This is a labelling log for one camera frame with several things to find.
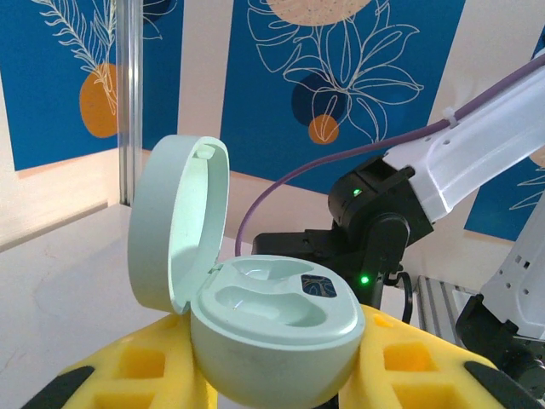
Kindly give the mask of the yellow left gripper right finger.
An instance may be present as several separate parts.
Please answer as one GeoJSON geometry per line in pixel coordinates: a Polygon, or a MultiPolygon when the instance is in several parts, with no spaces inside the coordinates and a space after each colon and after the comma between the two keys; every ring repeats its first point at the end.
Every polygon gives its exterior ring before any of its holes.
{"type": "Polygon", "coordinates": [[[539,408],[486,358],[369,306],[341,408],[539,408]]]}

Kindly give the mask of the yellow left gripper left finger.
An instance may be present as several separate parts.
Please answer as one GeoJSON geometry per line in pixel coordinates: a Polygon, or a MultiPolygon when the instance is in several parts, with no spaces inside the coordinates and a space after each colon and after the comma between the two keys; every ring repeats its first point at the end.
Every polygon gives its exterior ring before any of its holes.
{"type": "Polygon", "coordinates": [[[170,314],[68,366],[25,408],[216,408],[193,356],[190,317],[170,314]]]}

